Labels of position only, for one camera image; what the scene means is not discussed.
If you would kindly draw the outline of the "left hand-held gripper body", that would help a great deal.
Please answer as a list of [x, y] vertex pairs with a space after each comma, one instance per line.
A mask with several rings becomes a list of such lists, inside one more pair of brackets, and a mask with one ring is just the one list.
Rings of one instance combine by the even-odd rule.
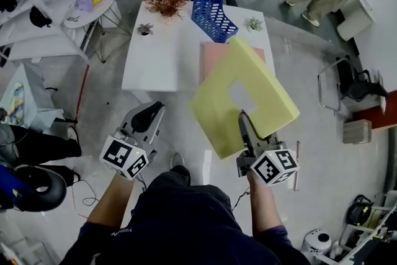
[[159, 135], [165, 106], [159, 120], [149, 130], [138, 133], [132, 129], [132, 117], [154, 103], [145, 103], [130, 110], [115, 133], [107, 137], [100, 153], [100, 161], [112, 172], [125, 179], [136, 178], [156, 154], [153, 141]]

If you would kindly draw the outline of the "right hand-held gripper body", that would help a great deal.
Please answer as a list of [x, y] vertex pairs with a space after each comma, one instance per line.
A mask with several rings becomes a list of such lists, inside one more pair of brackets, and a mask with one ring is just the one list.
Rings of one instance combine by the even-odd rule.
[[[241, 133], [241, 113], [238, 117]], [[252, 171], [267, 186], [285, 182], [298, 170], [297, 151], [280, 141], [276, 133], [264, 137], [256, 144], [243, 144], [245, 150], [236, 158], [238, 176], [246, 176]]]

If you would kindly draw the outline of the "yellow folder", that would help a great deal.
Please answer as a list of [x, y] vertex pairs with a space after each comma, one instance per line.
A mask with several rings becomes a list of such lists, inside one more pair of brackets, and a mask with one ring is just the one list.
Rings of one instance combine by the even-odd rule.
[[230, 88], [222, 91], [197, 90], [191, 101], [192, 112], [219, 159], [225, 159], [243, 149], [238, 125], [238, 116], [242, 110], [248, 114], [262, 138], [293, 122], [300, 114], [275, 76], [272, 52], [251, 47], [271, 70], [271, 82], [265, 86], [243, 86], [241, 81], [236, 80]]

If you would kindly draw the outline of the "pink folder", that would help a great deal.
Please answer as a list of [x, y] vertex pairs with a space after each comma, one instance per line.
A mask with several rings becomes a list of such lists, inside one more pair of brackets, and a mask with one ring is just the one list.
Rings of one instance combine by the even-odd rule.
[[238, 37], [229, 44], [204, 43], [203, 48], [208, 47], [212, 51], [200, 56], [200, 74], [209, 78], [200, 79], [199, 91], [222, 91], [230, 88], [236, 80], [243, 86], [265, 86], [271, 82], [271, 70], [243, 39]]

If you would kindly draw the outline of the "person's right forearm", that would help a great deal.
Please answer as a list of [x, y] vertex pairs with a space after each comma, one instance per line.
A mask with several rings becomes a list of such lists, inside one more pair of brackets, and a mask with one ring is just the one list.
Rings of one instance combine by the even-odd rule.
[[247, 174], [250, 186], [252, 235], [283, 225], [276, 208], [273, 193], [252, 171]]

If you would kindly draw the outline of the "grey storage box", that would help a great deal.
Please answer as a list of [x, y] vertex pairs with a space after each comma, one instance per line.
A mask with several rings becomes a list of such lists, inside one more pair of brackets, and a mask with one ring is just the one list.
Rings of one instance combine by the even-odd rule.
[[342, 142], [344, 144], [364, 144], [372, 140], [372, 123], [368, 120], [356, 120], [343, 124]]

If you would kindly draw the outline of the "white metal shelf rack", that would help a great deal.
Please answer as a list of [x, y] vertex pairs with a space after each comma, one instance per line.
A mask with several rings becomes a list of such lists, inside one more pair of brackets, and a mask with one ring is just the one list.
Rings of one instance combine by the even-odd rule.
[[[82, 28], [64, 26], [66, 11], [74, 0], [0, 0], [0, 57], [8, 61], [53, 56], [80, 56], [87, 61], [88, 36]], [[36, 27], [29, 18], [32, 7], [52, 20], [50, 27]]]

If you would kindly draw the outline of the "person's white shoe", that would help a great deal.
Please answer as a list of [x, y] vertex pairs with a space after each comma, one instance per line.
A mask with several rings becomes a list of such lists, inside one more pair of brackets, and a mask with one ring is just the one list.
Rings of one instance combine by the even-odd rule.
[[180, 153], [174, 153], [170, 161], [170, 168], [173, 169], [177, 166], [184, 166], [184, 165], [185, 165], [184, 157]]

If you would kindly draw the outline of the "black yellow vacuum cleaner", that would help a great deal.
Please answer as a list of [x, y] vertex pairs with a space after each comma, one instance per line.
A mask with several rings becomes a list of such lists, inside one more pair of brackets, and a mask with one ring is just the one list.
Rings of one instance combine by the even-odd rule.
[[373, 202], [359, 194], [350, 205], [346, 213], [346, 224], [361, 226], [370, 217]]

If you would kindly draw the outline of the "white low cabinet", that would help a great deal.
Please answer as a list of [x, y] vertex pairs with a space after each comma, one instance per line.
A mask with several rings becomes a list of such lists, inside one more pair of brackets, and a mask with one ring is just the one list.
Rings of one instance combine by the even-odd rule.
[[25, 128], [44, 132], [50, 129], [55, 119], [65, 119], [63, 109], [57, 109], [54, 106], [50, 92], [45, 88], [44, 80], [38, 67], [30, 64], [20, 64], [9, 81], [5, 93], [17, 81], [24, 85]]

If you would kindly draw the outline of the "small green succulent plant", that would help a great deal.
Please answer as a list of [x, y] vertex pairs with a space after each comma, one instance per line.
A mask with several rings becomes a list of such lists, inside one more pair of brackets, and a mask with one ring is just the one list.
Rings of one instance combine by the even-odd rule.
[[252, 17], [246, 21], [246, 27], [248, 31], [256, 31], [260, 32], [263, 30], [263, 21], [256, 19], [255, 17]]

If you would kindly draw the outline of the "red cabinet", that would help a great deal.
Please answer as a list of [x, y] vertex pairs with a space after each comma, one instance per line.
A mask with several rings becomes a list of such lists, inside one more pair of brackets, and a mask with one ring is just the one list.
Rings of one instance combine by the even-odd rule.
[[353, 120], [367, 120], [373, 130], [383, 130], [397, 126], [397, 106], [388, 105], [383, 112], [380, 106], [354, 112]]

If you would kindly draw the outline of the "black bag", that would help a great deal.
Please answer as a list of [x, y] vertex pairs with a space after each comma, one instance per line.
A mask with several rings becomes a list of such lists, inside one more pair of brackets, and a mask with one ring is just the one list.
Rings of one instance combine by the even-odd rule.
[[52, 24], [52, 20], [45, 16], [38, 8], [35, 6], [31, 8], [30, 13], [29, 13], [29, 18], [31, 23], [39, 28], [42, 28], [44, 26], [50, 27]]

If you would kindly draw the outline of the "white shelf with tools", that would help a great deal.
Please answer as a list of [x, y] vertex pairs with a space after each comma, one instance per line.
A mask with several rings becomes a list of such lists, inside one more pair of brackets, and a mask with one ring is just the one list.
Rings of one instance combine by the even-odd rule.
[[349, 248], [340, 243], [339, 246], [348, 252], [340, 261], [335, 261], [323, 254], [314, 254], [314, 259], [327, 265], [364, 265], [365, 258], [379, 243], [390, 241], [393, 235], [397, 233], [397, 201], [392, 207], [373, 206], [373, 209], [386, 211], [387, 214], [373, 230], [367, 227], [348, 225], [346, 230], [362, 231], [367, 236], [354, 248]]

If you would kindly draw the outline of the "white round pedestal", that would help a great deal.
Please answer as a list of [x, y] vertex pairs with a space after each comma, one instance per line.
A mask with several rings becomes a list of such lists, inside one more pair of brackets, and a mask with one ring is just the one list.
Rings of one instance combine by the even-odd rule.
[[347, 42], [375, 22], [375, 11], [366, 0], [347, 0], [340, 8], [344, 21], [337, 32]]

